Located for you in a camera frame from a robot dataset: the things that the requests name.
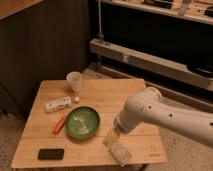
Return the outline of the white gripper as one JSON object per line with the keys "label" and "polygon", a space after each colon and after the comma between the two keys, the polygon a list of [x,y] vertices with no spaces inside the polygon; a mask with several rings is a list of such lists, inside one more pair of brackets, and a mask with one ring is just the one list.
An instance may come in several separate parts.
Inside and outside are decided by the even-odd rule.
{"label": "white gripper", "polygon": [[129,134],[136,127],[136,121],[125,113],[119,113],[113,121],[113,126],[115,129],[111,128],[103,140],[105,147],[116,142],[120,138],[120,134]]}

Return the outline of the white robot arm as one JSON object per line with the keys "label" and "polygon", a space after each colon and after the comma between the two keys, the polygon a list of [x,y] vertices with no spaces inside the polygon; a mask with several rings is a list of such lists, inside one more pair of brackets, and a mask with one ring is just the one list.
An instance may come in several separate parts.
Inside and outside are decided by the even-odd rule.
{"label": "white robot arm", "polygon": [[129,134],[144,122],[169,129],[213,148],[213,113],[172,107],[162,100],[161,92],[154,87],[147,87],[128,97],[103,144],[111,146],[121,134]]}

